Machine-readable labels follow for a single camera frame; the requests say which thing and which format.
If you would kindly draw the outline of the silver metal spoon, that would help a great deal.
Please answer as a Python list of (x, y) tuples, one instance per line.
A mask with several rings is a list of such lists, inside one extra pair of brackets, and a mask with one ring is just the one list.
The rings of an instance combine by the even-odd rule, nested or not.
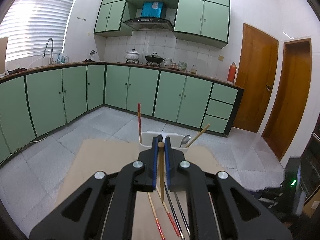
[(186, 135), (182, 138), (181, 143), (179, 145), (179, 147), (182, 147), (182, 145), (185, 145), (189, 142), (189, 140), (191, 139), (190, 135)]

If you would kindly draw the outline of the white window blinds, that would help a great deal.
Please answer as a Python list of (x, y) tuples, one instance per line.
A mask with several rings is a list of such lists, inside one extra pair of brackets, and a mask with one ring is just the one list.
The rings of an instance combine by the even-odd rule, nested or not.
[(75, 0), (15, 0), (1, 22), (7, 62), (63, 51)]

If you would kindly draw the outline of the bamboo chopstick red floral end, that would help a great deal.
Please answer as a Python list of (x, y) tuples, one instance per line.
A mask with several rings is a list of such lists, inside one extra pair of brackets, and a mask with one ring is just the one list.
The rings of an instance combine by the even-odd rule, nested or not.
[(138, 131), (139, 131), (139, 143), (142, 143), (142, 124), (141, 124), (141, 104), (137, 104), (138, 109)]

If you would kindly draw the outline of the wooden door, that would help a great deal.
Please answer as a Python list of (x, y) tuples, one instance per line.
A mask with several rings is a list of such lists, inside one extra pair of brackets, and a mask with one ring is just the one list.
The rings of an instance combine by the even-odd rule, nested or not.
[(233, 126), (257, 133), (275, 80), (279, 42), (244, 24), (236, 85), (244, 89)]
[(279, 87), (263, 138), (281, 160), (293, 141), (308, 100), (312, 70), (311, 39), (284, 43)]

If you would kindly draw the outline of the black chopstick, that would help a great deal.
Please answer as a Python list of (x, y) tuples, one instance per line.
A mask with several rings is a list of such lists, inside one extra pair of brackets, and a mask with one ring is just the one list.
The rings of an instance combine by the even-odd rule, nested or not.
[(186, 230), (187, 230), (188, 236), (190, 236), (189, 224), (188, 224), (188, 222), (187, 222), (187, 219), (186, 219), (186, 217), (185, 217), (185, 214), (184, 214), (184, 212), (183, 212), (182, 206), (181, 206), (181, 204), (180, 204), (180, 200), (179, 200), (178, 195), (177, 195), (176, 192), (174, 192), (174, 196), (175, 196), (175, 198), (176, 198), (176, 202), (177, 202), (177, 205), (178, 205), (178, 208), (179, 208), (181, 217), (182, 217), (182, 219), (183, 219), (184, 226), (185, 226), (185, 228), (186, 228)]
[(183, 231), (182, 231), (181, 226), (180, 226), (180, 223), (179, 223), (179, 221), (178, 221), (178, 218), (177, 218), (177, 215), (176, 215), (176, 212), (175, 212), (173, 203), (172, 203), (172, 201), (171, 201), (170, 194), (169, 194), (169, 192), (168, 192), (168, 189), (167, 189), (166, 184), (164, 184), (164, 188), (165, 188), (165, 192), (166, 192), (166, 195), (167, 195), (167, 198), (168, 198), (168, 202), (169, 202), (169, 205), (170, 205), (172, 214), (173, 214), (173, 218), (174, 218), (175, 224), (176, 224), (177, 229), (178, 229), (178, 231), (179, 231), (179, 233), (180, 233), (180, 238), (181, 238), (181, 240), (185, 240)]

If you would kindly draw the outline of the bamboo chopstick orange red end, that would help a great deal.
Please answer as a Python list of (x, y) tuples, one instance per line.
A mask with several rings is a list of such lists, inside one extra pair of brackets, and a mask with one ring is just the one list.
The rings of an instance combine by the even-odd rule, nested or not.
[(150, 196), (150, 193), (147, 192), (147, 195), (148, 195), (149, 203), (150, 203), (150, 206), (151, 206), (151, 209), (152, 209), (152, 214), (153, 214), (153, 217), (154, 217), (154, 219), (155, 219), (155, 222), (156, 222), (157, 229), (158, 229), (158, 231), (159, 231), (161, 240), (165, 240), (165, 237), (164, 237), (164, 234), (163, 234), (161, 225), (160, 225), (159, 220), (158, 220), (158, 218), (157, 218), (156, 210), (155, 210), (155, 207), (154, 207), (152, 198), (151, 198), (151, 196)]

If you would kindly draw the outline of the white cooking pot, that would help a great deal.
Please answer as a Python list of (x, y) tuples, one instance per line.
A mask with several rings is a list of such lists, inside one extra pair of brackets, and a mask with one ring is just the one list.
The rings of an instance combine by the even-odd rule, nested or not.
[(140, 56), (140, 53), (138, 51), (136, 51), (135, 48), (129, 50), (126, 53), (126, 63), (138, 64), (139, 63), (139, 56)]

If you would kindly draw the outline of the green lower kitchen cabinets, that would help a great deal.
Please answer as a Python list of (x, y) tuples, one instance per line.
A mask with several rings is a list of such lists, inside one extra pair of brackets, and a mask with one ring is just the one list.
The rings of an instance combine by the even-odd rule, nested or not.
[(227, 136), (244, 90), (129, 64), (52, 67), (1, 78), (1, 159), (102, 105)]

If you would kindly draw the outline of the bamboo chopstick red handle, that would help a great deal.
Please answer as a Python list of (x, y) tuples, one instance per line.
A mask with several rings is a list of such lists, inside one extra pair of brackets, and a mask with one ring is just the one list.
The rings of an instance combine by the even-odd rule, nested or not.
[(171, 222), (171, 225), (172, 225), (172, 227), (173, 227), (173, 229), (174, 229), (174, 231), (175, 231), (175, 233), (176, 233), (177, 237), (180, 237), (180, 236), (181, 236), (181, 234), (180, 234), (180, 232), (179, 232), (179, 230), (178, 230), (178, 228), (177, 228), (177, 226), (176, 226), (176, 223), (175, 223), (175, 221), (174, 221), (174, 219), (173, 219), (173, 217), (172, 217), (171, 213), (169, 212), (169, 209), (168, 209), (168, 207), (167, 207), (167, 205), (166, 205), (165, 201), (163, 201), (163, 202), (162, 202), (162, 205), (163, 205), (163, 207), (164, 207), (164, 209), (165, 209), (165, 212), (166, 212), (166, 214), (167, 214), (167, 216), (168, 216), (168, 219), (169, 219), (169, 220), (170, 220), (170, 222)]

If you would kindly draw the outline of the orange thermos bottle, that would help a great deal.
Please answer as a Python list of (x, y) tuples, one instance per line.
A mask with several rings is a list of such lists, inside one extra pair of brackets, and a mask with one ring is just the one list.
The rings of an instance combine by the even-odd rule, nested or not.
[(228, 76), (227, 76), (228, 82), (234, 83), (236, 70), (237, 70), (236, 64), (235, 64), (235, 62), (233, 62), (229, 67), (229, 72), (228, 72)]

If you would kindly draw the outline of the black wok with lid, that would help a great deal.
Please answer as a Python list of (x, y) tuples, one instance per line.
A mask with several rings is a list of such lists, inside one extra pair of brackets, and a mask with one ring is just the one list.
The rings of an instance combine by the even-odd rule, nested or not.
[(145, 55), (146, 64), (148, 66), (160, 66), (164, 59), (157, 55), (157, 53), (153, 53), (150, 55)]

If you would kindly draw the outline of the black range hood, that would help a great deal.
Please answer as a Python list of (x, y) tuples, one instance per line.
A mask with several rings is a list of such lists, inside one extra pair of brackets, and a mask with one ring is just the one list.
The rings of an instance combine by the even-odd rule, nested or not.
[(155, 30), (165, 29), (173, 31), (173, 25), (169, 20), (157, 17), (139, 17), (124, 22), (127, 26), (134, 30)]

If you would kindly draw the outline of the glass jar with lid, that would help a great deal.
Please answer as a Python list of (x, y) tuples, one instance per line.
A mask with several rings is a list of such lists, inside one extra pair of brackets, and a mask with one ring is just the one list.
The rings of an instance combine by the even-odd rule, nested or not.
[(197, 73), (197, 65), (193, 65), (190, 72), (195, 75)]

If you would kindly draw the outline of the plain bamboo chopstick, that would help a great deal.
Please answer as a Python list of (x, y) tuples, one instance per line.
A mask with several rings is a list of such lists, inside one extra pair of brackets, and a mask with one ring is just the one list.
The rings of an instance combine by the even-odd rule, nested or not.
[(164, 142), (158, 143), (158, 168), (159, 168), (159, 181), (160, 181), (160, 198), (161, 202), (164, 201), (164, 184), (165, 184), (165, 174), (164, 174)]

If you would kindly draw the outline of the cardboard box with label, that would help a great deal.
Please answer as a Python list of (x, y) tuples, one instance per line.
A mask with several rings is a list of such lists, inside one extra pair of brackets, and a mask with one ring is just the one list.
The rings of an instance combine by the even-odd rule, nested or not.
[(0, 38), (0, 74), (5, 72), (5, 58), (7, 53), (8, 37)]

